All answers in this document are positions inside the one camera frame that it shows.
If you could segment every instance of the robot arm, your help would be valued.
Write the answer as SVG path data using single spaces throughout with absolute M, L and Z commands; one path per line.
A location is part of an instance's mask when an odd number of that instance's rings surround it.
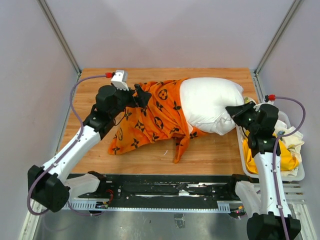
M 54 213 L 62 209 L 68 199 L 95 192 L 99 188 L 101 181 L 96 172 L 72 179 L 67 177 L 83 156 L 115 125 L 115 117 L 119 113 L 126 107 L 145 108 L 151 97 L 151 93 L 144 92 L 139 84 L 134 85 L 135 90 L 130 89 L 126 84 L 125 71 L 117 70 L 112 75 L 112 85 L 99 89 L 96 103 L 84 120 L 83 128 L 51 160 L 41 167 L 34 165 L 28 171 L 31 198 Z
M 234 122 L 249 130 L 248 146 L 259 174 L 260 198 L 252 183 L 239 181 L 235 185 L 235 193 L 249 217 L 247 235 L 250 240 L 281 240 L 285 237 L 283 226 L 286 226 L 288 236 L 294 239 L 301 230 L 301 224 L 292 218 L 286 201 L 280 170 L 280 147 L 273 136 L 279 110 L 271 104 L 262 104 L 259 109 L 255 105 L 251 101 L 241 106 L 226 107 Z

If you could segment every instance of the wooden surface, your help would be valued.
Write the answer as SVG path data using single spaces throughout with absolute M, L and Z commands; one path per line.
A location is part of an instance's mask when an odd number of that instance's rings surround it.
M 81 78 L 114 72 L 113 68 L 86 68 Z M 217 77 L 229 79 L 244 88 L 244 96 L 257 100 L 257 95 L 247 68 L 128 68 L 127 83 L 164 81 L 171 79 Z M 74 106 L 81 118 L 90 113 L 95 103 L 98 89 L 110 80 L 96 78 L 81 83 L 76 92 Z M 61 147 L 77 132 L 80 125 L 73 113 L 70 114 Z M 212 133 L 190 141 L 190 146 L 178 164 L 173 163 L 174 141 L 157 141 L 144 145 L 123 155 L 109 155 L 107 149 L 118 127 L 94 146 L 73 169 L 73 173 L 96 171 L 102 174 L 193 174 L 193 175 L 230 175 L 242 174 L 241 159 L 236 130 L 219 136 Z

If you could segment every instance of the purple tube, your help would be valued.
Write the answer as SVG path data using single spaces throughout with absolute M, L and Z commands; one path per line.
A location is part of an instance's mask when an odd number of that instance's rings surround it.
M 277 152 L 277 146 L 278 146 L 280 138 L 288 137 L 288 136 L 296 133 L 301 128 L 302 124 L 304 124 L 304 121 L 306 119 L 306 109 L 302 105 L 301 102 L 299 102 L 298 100 L 295 100 L 293 98 L 284 97 L 284 96 L 277 96 L 276 99 L 290 100 L 290 101 L 293 101 L 293 102 L 299 104 L 300 107 L 302 108 L 302 120 L 301 120 L 299 126 L 294 131 L 292 131 L 292 132 L 290 132 L 288 134 L 285 134 L 285 135 L 278 135 L 277 136 L 277 138 L 275 140 L 274 147 L 273 147 L 273 155 L 272 155 L 272 164 L 273 164 L 273 166 L 276 166 L 276 155 L 277 155 L 276 152 Z M 275 186 L 275 192 L 276 192 L 276 199 L 277 199 L 278 205 L 282 207 L 282 205 L 281 205 L 281 197 L 280 197 L 280 190 L 279 190 L 279 186 L 278 186 L 278 177 L 277 177 L 277 173 L 276 172 L 273 172 L 273 177 L 274 177 L 274 183 L 275 183 L 274 186 Z M 282 208 L 279 208 L 279 212 L 280 212 L 280 217 L 281 217 L 281 221 L 282 221 L 282 226 L 283 226 L 283 230 L 284 230 L 285 239 L 286 240 L 290 240 L 288 229 L 287 229 L 287 225 L 286 225 L 286 220 L 285 220 L 285 216 L 284 216 L 284 211 L 282 210 Z
M 79 116 L 79 114 L 76 112 L 75 110 L 75 107 L 74 107 L 74 104 L 73 104 L 73 95 L 74 95 L 74 92 L 76 90 L 76 87 L 82 83 L 83 81 L 86 81 L 88 79 L 96 79 L 96 78 L 105 78 L 106 75 L 96 75 L 96 76 L 88 76 L 88 77 L 85 77 L 84 79 L 81 79 L 79 80 L 72 88 L 71 88 L 71 91 L 70 91 L 70 96 L 69 96 L 69 102 L 70 102 L 70 107 L 71 107 L 71 110 L 72 112 L 74 113 L 75 117 L 79 120 L 80 122 L 80 132 L 79 132 L 79 135 L 77 137 L 76 140 L 74 140 L 74 142 L 60 155 L 60 157 L 58 157 L 56 159 L 56 161 L 51 165 L 49 166 L 43 173 L 40 174 L 40 176 L 33 182 L 33 184 L 31 185 L 30 187 L 30 190 L 28 192 L 28 196 L 26 198 L 26 206 L 29 210 L 29 212 L 35 216 L 40 216 L 42 214 L 45 214 L 48 209 L 42 211 L 42 212 L 35 212 L 32 207 L 31 207 L 31 195 L 32 195 L 32 192 L 34 191 L 37 183 L 44 177 L 44 175 L 46 173 L 48 173 L 52 168 L 54 168 L 54 164 L 58 164 L 61 159 L 76 145 L 76 143 L 78 142 L 78 140 L 80 139 L 82 133 L 84 132 L 84 124 L 82 122 L 82 119 L 81 117 Z

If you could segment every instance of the white wall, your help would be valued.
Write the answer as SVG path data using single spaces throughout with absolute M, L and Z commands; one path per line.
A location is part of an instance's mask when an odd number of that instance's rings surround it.
M 47 0 L 81 68 L 254 69 L 293 0 Z
M 307 206 L 320 237 L 320 1 L 306 0 L 294 16 L 260 74 L 266 93 L 293 97 L 306 108 L 301 132 Z M 291 121 L 301 120 L 300 107 L 284 100 L 276 101 Z
M 15 240 L 27 171 L 53 156 L 77 74 L 37 1 L 0 1 L 0 33 L 0 238 Z

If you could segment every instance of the orange patterned fabric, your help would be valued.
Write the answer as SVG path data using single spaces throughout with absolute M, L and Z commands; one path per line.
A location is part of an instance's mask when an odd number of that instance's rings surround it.
M 180 102 L 182 80 L 146 82 L 141 88 L 152 94 L 146 108 L 127 107 L 108 153 L 124 154 L 156 141 L 175 139 L 175 157 L 180 161 L 189 146 L 190 139 L 205 135 L 196 127 L 189 134 L 188 125 Z

